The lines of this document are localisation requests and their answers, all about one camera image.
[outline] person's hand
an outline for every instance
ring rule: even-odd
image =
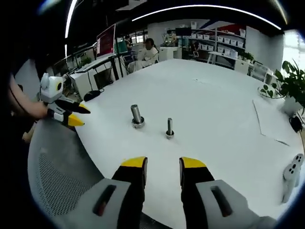
[[[34,118],[41,119],[48,114],[48,108],[43,102],[33,102],[30,108],[30,115]]]

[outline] cable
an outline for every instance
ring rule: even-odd
[[[89,71],[87,71],[87,73],[88,73],[88,80],[89,80],[89,83],[90,83],[90,86],[91,86],[91,91],[93,91],[91,80],[90,80],[90,76],[89,76]]]

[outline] paper sheet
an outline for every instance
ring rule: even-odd
[[[264,101],[253,100],[261,134],[275,141],[292,146],[297,134],[289,123],[289,117]]]

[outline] round metal base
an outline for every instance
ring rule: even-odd
[[[165,136],[166,136],[167,139],[171,139],[171,138],[173,137],[174,134],[175,134],[175,133],[172,131],[172,135],[169,135],[169,134],[168,134],[168,131],[166,131]]]
[[[142,128],[145,125],[144,118],[141,116],[141,122],[137,123],[134,119],[132,119],[132,125],[134,128]]]

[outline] window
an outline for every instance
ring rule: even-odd
[[[143,35],[137,36],[137,43],[143,43]]]
[[[148,37],[147,31],[145,30],[130,33],[129,36],[131,37],[133,44],[143,43]]]
[[[300,33],[296,30],[285,32],[283,61],[294,61],[300,69],[305,69],[305,42]]]

